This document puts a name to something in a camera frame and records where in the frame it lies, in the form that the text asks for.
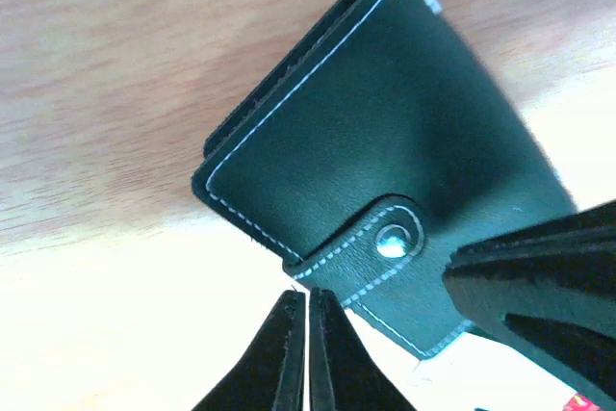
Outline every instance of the snap button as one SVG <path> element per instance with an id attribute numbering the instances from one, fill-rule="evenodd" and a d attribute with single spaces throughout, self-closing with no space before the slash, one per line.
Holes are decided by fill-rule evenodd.
<path id="1" fill-rule="evenodd" d="M 376 234 L 376 251 L 388 259 L 417 255 L 422 250 L 423 231 L 419 227 L 412 231 L 396 223 L 384 226 Z"/>

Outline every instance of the red object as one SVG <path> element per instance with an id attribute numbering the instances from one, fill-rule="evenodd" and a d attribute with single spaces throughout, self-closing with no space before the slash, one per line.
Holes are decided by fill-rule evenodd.
<path id="1" fill-rule="evenodd" d="M 565 405 L 563 411 L 601 411 L 601 408 L 587 397 L 577 394 Z"/>

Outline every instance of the wallet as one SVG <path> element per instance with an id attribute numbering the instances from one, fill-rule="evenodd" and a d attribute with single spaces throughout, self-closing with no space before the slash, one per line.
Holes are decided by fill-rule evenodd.
<path id="1" fill-rule="evenodd" d="M 420 359 L 473 328 L 443 285 L 453 251 L 575 211 L 427 4 L 338 0 L 206 140 L 192 178 L 293 280 Z"/>

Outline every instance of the wood grain surface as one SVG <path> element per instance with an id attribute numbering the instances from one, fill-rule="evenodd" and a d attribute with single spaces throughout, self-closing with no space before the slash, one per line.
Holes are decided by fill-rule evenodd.
<path id="1" fill-rule="evenodd" d="M 190 409 L 238 359 L 290 281 L 190 177 L 334 1 L 0 0 L 0 409 Z M 440 1 L 580 206 L 616 197 L 616 0 Z"/>

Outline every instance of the table surface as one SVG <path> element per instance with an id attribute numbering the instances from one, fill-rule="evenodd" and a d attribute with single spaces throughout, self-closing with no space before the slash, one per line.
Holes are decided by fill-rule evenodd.
<path id="1" fill-rule="evenodd" d="M 334 1 L 0 0 L 2 409 L 190 409 L 238 359 L 291 283 L 190 177 Z M 580 207 L 615 197 L 616 0 L 440 1 Z"/>

